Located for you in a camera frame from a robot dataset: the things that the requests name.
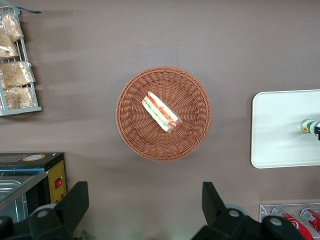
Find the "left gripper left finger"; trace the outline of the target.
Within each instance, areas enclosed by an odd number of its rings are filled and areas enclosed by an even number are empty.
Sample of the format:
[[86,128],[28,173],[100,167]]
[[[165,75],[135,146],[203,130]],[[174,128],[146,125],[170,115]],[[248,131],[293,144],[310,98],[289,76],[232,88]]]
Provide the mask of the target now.
[[39,207],[28,218],[33,240],[72,240],[73,234],[89,208],[86,181],[77,182],[55,205]]

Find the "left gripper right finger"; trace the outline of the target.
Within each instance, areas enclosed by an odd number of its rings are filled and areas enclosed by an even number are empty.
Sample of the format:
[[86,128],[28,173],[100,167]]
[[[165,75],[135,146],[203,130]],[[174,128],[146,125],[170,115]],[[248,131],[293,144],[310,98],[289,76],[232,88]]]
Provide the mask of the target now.
[[259,240],[258,222],[234,207],[226,207],[212,182],[202,184],[202,211],[206,220],[194,240]]

